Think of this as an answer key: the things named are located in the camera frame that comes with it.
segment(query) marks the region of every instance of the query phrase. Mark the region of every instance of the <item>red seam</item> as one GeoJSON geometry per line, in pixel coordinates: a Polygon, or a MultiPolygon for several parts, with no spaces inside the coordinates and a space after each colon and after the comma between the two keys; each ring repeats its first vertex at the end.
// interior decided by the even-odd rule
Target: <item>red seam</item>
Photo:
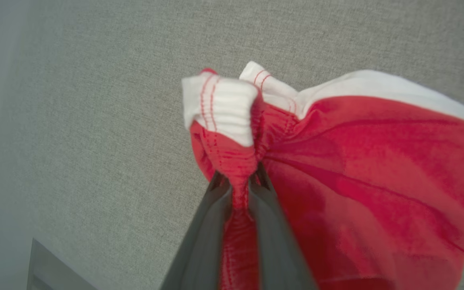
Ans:
{"type": "Polygon", "coordinates": [[[261,92],[263,91],[263,84],[264,84],[264,81],[265,81],[268,77],[271,77],[271,74],[269,74],[269,75],[267,75],[267,76],[265,76],[265,77],[263,78],[263,82],[261,82],[261,92]]]}
{"type": "Polygon", "coordinates": [[[261,73],[263,73],[264,71],[266,71],[266,70],[262,70],[262,71],[260,71],[260,72],[257,73],[257,75],[255,76],[255,79],[254,79],[254,84],[255,84],[255,82],[257,81],[257,77],[259,77],[259,75],[260,75],[261,73]]]}
{"type": "Polygon", "coordinates": [[[291,102],[288,101],[288,98],[287,97],[284,97],[285,101],[288,103],[288,106],[289,106],[289,109],[288,111],[291,112],[291,102]]]}
{"type": "Polygon", "coordinates": [[[289,118],[286,117],[286,123],[284,124],[284,138],[287,137],[288,134],[288,128],[289,128],[289,118]]]}
{"type": "Polygon", "coordinates": [[[295,105],[295,111],[293,112],[293,114],[296,114],[296,101],[293,98],[291,98],[291,101],[293,101],[293,104],[295,105]]]}
{"type": "Polygon", "coordinates": [[[248,192],[247,192],[248,187],[247,186],[248,186],[247,184],[243,186],[243,207],[245,209],[248,209],[248,192]]]}
{"type": "Polygon", "coordinates": [[[205,121],[205,129],[208,130],[209,128],[209,125],[207,123],[207,119],[205,118],[205,112],[203,110],[203,93],[205,91],[205,87],[207,86],[207,83],[209,82],[210,78],[213,77],[214,75],[211,74],[207,80],[204,82],[203,86],[201,87],[201,91],[200,91],[200,109],[201,109],[201,117],[203,118],[203,121],[205,121]]]}
{"type": "Polygon", "coordinates": [[[228,278],[228,286],[232,287],[232,273],[230,271],[230,268],[232,266],[232,263],[230,262],[230,249],[227,248],[227,278],[228,278]]]}
{"type": "Polygon", "coordinates": [[[210,92],[210,119],[214,125],[214,131],[218,131],[218,127],[216,127],[216,121],[214,120],[214,112],[212,111],[212,102],[214,101],[214,91],[216,90],[216,85],[220,82],[220,78],[217,79],[214,86],[212,86],[212,92],[210,92]]]}

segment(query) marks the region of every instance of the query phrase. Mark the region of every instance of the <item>gathered fabric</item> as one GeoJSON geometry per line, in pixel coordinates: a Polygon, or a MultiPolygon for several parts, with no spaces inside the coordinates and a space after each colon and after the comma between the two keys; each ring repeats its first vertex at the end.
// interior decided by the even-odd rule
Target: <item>gathered fabric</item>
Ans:
{"type": "Polygon", "coordinates": [[[357,71],[300,92],[255,62],[182,81],[184,122],[210,180],[234,188],[221,289],[259,288],[247,179],[262,162],[324,290],[453,290],[464,266],[464,105],[357,71]]]}

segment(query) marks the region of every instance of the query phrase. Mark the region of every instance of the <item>red garment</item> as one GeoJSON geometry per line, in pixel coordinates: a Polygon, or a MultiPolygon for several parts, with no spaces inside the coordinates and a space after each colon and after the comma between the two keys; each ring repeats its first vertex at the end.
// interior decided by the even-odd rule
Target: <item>red garment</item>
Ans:
{"type": "Polygon", "coordinates": [[[183,81],[196,160],[208,179],[218,170],[234,186],[221,289],[259,288],[246,210],[259,161],[321,289],[456,288],[463,105],[373,71],[302,92],[253,62],[240,79],[205,70],[183,81]]]}

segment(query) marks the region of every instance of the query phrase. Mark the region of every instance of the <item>red stitching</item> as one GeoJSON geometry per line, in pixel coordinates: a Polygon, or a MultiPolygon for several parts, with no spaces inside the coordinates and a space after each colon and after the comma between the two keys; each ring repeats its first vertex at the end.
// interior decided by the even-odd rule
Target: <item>red stitching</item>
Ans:
{"type": "Polygon", "coordinates": [[[213,77],[214,75],[211,74],[207,80],[204,82],[203,86],[201,87],[201,92],[200,92],[200,109],[201,109],[201,117],[203,118],[203,121],[205,121],[205,129],[208,130],[209,125],[207,123],[207,119],[205,119],[205,112],[203,110],[203,93],[205,91],[205,87],[207,86],[207,83],[209,82],[210,78],[213,77]]]}
{"type": "Polygon", "coordinates": [[[293,98],[291,98],[291,101],[293,101],[293,104],[295,105],[295,111],[293,112],[293,114],[296,114],[296,101],[293,98]]]}
{"type": "Polygon", "coordinates": [[[217,79],[216,83],[214,83],[214,86],[212,86],[212,92],[210,92],[210,119],[212,120],[212,123],[214,125],[214,130],[217,132],[218,127],[216,127],[216,121],[214,121],[214,113],[212,112],[212,102],[214,101],[214,91],[216,90],[216,85],[220,82],[221,79],[217,79]]]}
{"type": "Polygon", "coordinates": [[[230,262],[230,249],[227,247],[226,248],[226,254],[227,254],[227,278],[228,278],[228,285],[232,287],[232,273],[230,271],[230,268],[232,266],[232,263],[230,262]]]}
{"type": "Polygon", "coordinates": [[[255,82],[257,81],[257,77],[259,77],[259,75],[260,75],[261,73],[263,73],[264,71],[266,71],[266,70],[262,70],[262,71],[260,71],[259,73],[257,73],[257,75],[255,76],[255,79],[254,79],[254,84],[255,84],[255,82]]]}
{"type": "Polygon", "coordinates": [[[287,97],[284,97],[285,101],[288,103],[288,106],[289,106],[289,112],[292,112],[291,110],[291,102],[288,100],[289,98],[287,97]]]}
{"type": "Polygon", "coordinates": [[[267,75],[267,76],[265,76],[265,77],[263,78],[263,82],[261,82],[261,92],[263,91],[263,84],[264,84],[264,81],[265,81],[268,77],[271,77],[271,74],[269,74],[269,75],[267,75]]]}
{"type": "Polygon", "coordinates": [[[284,124],[284,138],[286,138],[288,135],[288,128],[289,128],[289,118],[286,116],[286,123],[284,124]]]}

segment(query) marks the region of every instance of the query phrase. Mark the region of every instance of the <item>gray fabric surface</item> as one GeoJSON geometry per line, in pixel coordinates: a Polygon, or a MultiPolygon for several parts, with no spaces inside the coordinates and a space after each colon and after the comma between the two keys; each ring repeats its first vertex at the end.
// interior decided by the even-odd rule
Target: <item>gray fabric surface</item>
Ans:
{"type": "Polygon", "coordinates": [[[97,288],[158,288],[206,187],[180,79],[249,60],[298,90],[370,68],[464,103],[464,0],[33,0],[2,208],[97,288]]]}

